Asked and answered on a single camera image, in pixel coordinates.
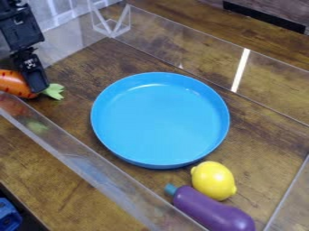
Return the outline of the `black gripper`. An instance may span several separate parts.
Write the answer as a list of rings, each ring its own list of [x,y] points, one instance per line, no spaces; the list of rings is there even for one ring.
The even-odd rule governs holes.
[[[49,87],[33,46],[44,41],[30,5],[21,0],[0,0],[0,60],[21,70],[30,93]]]

